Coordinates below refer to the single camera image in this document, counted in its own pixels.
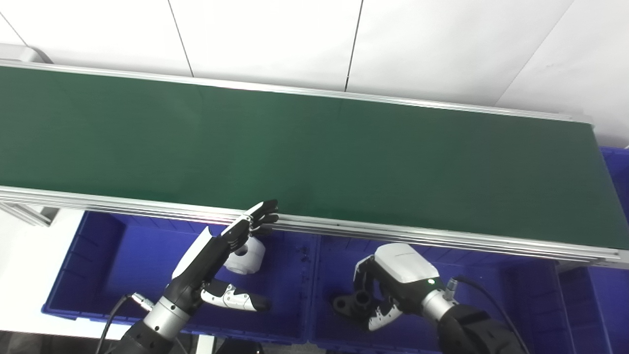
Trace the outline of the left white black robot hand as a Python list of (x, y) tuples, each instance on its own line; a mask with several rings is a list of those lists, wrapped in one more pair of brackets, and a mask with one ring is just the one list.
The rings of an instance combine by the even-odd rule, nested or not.
[(276, 199), (254, 205), (237, 217), (218, 236), (195, 242), (180, 260), (173, 279), (164, 291), (169, 308), (192, 316), (203, 302), (242, 311), (269, 311), (272, 303), (261, 295), (251, 294), (228, 282), (217, 280), (216, 274), (229, 256), (245, 246), (253, 234), (267, 235), (271, 224), (279, 220)]

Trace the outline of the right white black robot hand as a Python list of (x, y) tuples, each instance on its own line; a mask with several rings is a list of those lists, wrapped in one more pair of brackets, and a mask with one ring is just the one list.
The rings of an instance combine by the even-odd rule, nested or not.
[(423, 314), (429, 294), (444, 289), (436, 267), (406, 243), (388, 243), (355, 266), (353, 288), (372, 295), (373, 285), (380, 285), (384, 300), (368, 306), (362, 327), (376, 331), (402, 314)]

